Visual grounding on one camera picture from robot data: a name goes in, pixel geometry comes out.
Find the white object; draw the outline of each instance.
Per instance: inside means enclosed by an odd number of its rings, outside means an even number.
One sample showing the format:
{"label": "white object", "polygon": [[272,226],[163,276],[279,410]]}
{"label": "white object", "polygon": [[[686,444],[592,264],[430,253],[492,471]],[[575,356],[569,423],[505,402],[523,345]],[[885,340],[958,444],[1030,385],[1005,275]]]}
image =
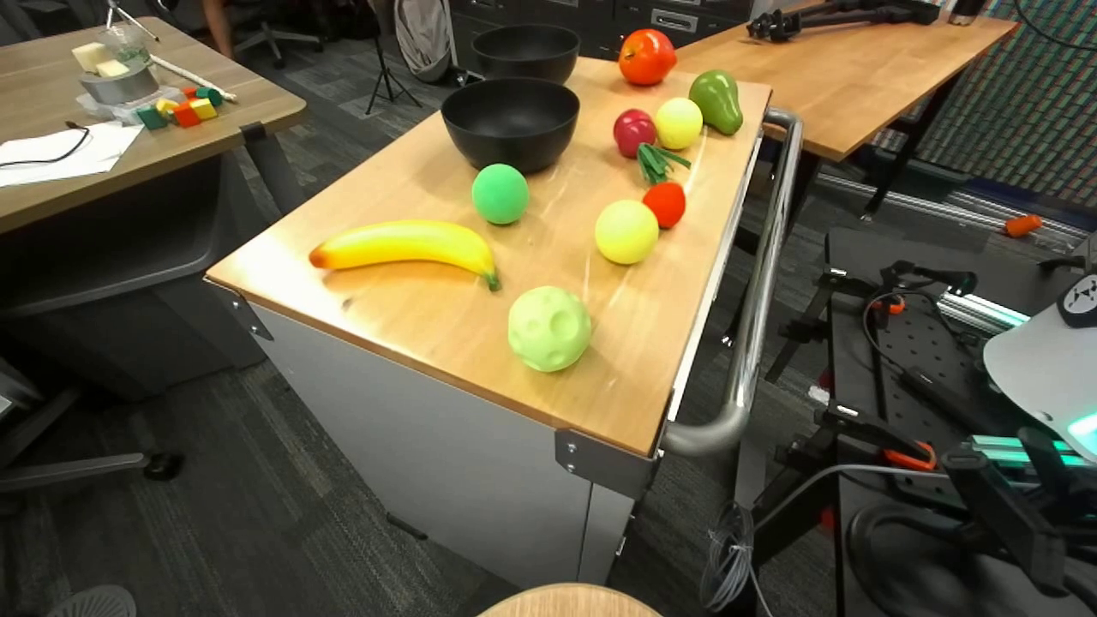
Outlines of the white object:
{"label": "white object", "polygon": [[59,129],[26,141],[4,141],[0,145],[0,188],[4,185],[36,185],[36,183],[54,183],[54,177],[80,177],[80,176],[103,176],[132,149],[141,128],[123,124],[93,124],[83,129]]}
{"label": "white object", "polygon": [[1097,464],[1097,330],[1071,330],[1060,306],[983,345],[996,385],[1051,426],[1087,464]]}

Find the toy fruit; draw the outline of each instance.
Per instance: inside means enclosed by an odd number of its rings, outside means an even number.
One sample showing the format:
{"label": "toy fruit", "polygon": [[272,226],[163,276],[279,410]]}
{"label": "toy fruit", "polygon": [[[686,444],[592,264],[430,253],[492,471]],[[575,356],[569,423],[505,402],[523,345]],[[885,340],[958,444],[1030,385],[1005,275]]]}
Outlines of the toy fruit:
{"label": "toy fruit", "polygon": [[659,86],[677,68],[677,63],[680,54],[672,39],[655,27],[631,30],[616,50],[616,68],[631,86]]}
{"label": "toy fruit", "polygon": [[718,133],[736,133],[745,128],[740,86],[727,72],[699,72],[689,86],[689,100]]}
{"label": "toy fruit", "polygon": [[472,177],[472,205],[495,226],[511,226],[524,217],[527,185],[524,176],[511,165],[487,165]]}
{"label": "toy fruit", "polygon": [[686,217],[686,191],[680,183],[659,183],[645,191],[645,205],[655,211],[659,229],[672,229]]}
{"label": "toy fruit", "polygon": [[686,96],[664,100],[655,112],[659,141],[672,149],[694,148],[699,141],[702,124],[707,120],[699,105]]}
{"label": "toy fruit", "polygon": [[625,157],[641,157],[645,177],[648,183],[661,183],[669,171],[669,162],[686,165],[686,157],[669,155],[664,148],[659,148],[659,129],[655,120],[641,108],[625,108],[614,120],[614,145]]}
{"label": "toy fruit", "polygon": [[641,264],[655,240],[659,219],[638,197],[611,202],[592,224],[592,247],[614,264]]}
{"label": "toy fruit", "polygon": [[508,345],[524,365],[557,373],[591,351],[591,311],[583,303],[557,283],[517,296],[508,311]]}
{"label": "toy fruit", "polygon": [[347,269],[366,264],[435,259],[472,269],[492,292],[500,289],[495,253],[480,234],[447,219],[392,219],[347,229],[309,253],[314,268]]}

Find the metal handle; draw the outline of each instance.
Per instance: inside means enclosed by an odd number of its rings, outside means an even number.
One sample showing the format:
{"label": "metal handle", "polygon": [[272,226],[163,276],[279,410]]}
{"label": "metal handle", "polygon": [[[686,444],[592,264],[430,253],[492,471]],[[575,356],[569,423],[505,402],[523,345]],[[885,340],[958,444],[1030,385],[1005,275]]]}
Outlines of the metal handle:
{"label": "metal handle", "polygon": [[753,405],[753,387],[758,387],[758,360],[763,360],[763,344],[764,344],[764,322],[773,309],[773,289],[775,289],[775,269],[784,242],[784,226],[788,226],[788,202],[791,202],[791,183],[796,183],[796,165],[801,149],[801,128],[791,112],[784,108],[767,108],[764,124],[784,128],[784,148],[780,162],[780,191],[767,197],[767,219],[751,275],[751,292],[745,306],[745,317],[733,340],[733,365],[729,365],[729,387],[720,416],[709,426],[680,426],[672,423],[664,432],[664,448],[681,452],[681,457],[718,457],[729,452],[751,418]]}

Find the black wire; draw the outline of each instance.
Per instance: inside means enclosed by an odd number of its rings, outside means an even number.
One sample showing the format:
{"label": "black wire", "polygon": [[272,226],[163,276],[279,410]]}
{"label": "black wire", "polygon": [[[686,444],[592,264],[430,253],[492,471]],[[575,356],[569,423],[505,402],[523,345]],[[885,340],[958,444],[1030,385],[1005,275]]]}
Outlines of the black wire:
{"label": "black wire", "polygon": [[74,157],[85,141],[90,141],[90,128],[76,128],[80,129],[80,141],[70,148],[70,149],[62,149],[62,155],[54,155],[54,157],[26,157],[26,162],[0,162],[0,168],[19,168],[19,165],[59,165],[59,162],[67,162],[67,157]]}
{"label": "black wire", "polygon": [[1062,41],[1062,39],[1043,30],[1043,27],[1030,17],[1025,0],[1016,0],[1016,11],[1020,11],[1020,17],[1022,17],[1022,24],[1025,24],[1032,35],[1040,35],[1043,41],[1054,41],[1054,46],[1075,49],[1075,50],[1097,54],[1097,46],[1095,46],[1095,49],[1089,49],[1089,46],[1075,46],[1075,41]]}

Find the red tomato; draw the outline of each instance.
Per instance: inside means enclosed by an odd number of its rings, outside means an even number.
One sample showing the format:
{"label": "red tomato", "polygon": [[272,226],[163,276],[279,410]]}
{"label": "red tomato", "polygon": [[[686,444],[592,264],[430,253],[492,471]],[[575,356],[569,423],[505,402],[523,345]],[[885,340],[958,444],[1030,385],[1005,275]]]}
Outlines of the red tomato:
{"label": "red tomato", "polygon": [[672,229],[686,217],[686,191],[680,183],[659,183],[645,191],[648,210],[659,219],[659,229]]}
{"label": "red tomato", "polygon": [[616,50],[616,68],[631,86],[659,86],[677,63],[680,54],[672,39],[655,27],[631,30]]}
{"label": "red tomato", "polygon": [[625,157],[638,157],[641,145],[655,145],[655,120],[641,108],[625,108],[614,124],[614,141]]}

